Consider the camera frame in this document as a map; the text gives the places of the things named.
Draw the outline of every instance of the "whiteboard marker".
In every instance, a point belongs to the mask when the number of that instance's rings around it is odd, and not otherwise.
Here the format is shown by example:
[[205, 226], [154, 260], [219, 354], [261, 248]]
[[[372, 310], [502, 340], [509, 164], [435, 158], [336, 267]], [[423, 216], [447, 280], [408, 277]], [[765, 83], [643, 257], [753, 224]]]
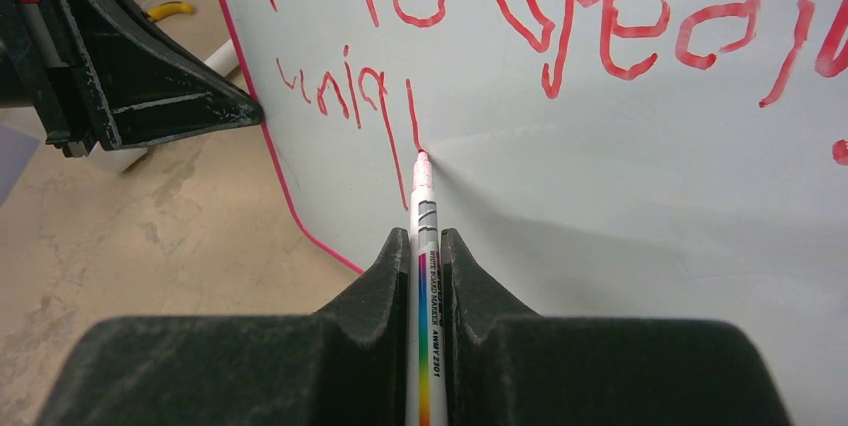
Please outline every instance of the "whiteboard marker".
[[406, 351], [406, 425], [448, 424], [442, 328], [442, 264], [433, 166], [418, 153], [410, 203], [409, 317]]

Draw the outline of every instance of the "red edge of whiteboard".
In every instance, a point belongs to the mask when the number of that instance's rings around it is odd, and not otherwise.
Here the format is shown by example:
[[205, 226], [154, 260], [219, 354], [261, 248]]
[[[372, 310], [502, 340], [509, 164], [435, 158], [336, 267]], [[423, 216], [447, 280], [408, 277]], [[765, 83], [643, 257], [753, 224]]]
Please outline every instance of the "red edge of whiteboard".
[[[227, 6], [227, 0], [218, 0], [218, 2], [221, 3], [221, 10], [224, 13], [224, 20], [227, 22], [227, 29], [230, 32], [230, 37], [233, 38], [233, 46], [235, 46], [236, 55], [238, 56], [241, 70], [244, 73], [244, 79], [247, 82], [247, 89], [250, 91], [250, 95], [253, 99], [258, 99], [256, 97], [256, 90], [253, 88], [253, 80], [250, 77], [250, 70], [247, 67], [247, 61], [244, 60], [244, 52], [241, 50], [241, 43], [239, 42], [238, 34], [236, 34], [236, 28], [233, 26], [233, 18], [230, 16], [230, 8]], [[277, 151], [274, 148], [274, 140], [271, 139], [271, 133], [268, 131], [268, 124], [264, 121], [262, 122], [262, 134], [265, 136], [265, 143], [268, 145], [268, 152], [271, 153], [271, 161], [274, 163], [274, 169], [277, 170], [277, 177], [280, 178], [280, 186], [283, 188], [283, 196], [286, 197], [286, 204], [289, 206], [289, 211], [291, 211], [292, 218], [294, 218], [294, 222], [297, 224], [297, 227], [299, 227], [300, 230], [303, 231], [303, 234], [309, 238], [310, 241], [315, 243], [316, 246], [326, 251], [330, 256], [341, 261], [348, 268], [354, 270], [358, 274], [362, 274], [362, 268], [353, 264], [351, 260], [345, 258], [339, 252], [321, 242], [321, 240], [313, 236], [312, 233], [306, 229], [306, 226], [303, 225], [303, 222], [297, 215], [297, 210], [294, 209], [294, 202], [292, 202], [291, 194], [289, 194], [286, 177], [283, 174], [283, 168], [280, 167], [280, 159], [277, 157]]]

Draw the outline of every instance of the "whiteboard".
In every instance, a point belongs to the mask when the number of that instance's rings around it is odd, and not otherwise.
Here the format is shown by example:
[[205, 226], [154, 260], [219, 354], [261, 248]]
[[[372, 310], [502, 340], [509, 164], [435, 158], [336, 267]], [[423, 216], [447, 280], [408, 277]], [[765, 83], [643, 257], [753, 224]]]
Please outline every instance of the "whiteboard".
[[848, 0], [222, 0], [295, 218], [442, 227], [542, 314], [719, 318], [845, 424]]

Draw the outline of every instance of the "blue-gray background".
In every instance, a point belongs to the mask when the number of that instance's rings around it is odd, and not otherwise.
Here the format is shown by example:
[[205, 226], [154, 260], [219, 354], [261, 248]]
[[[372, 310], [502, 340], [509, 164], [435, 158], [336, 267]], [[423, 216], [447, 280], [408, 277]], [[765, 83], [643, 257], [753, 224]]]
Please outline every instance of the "blue-gray background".
[[0, 205], [38, 147], [39, 140], [0, 124]]

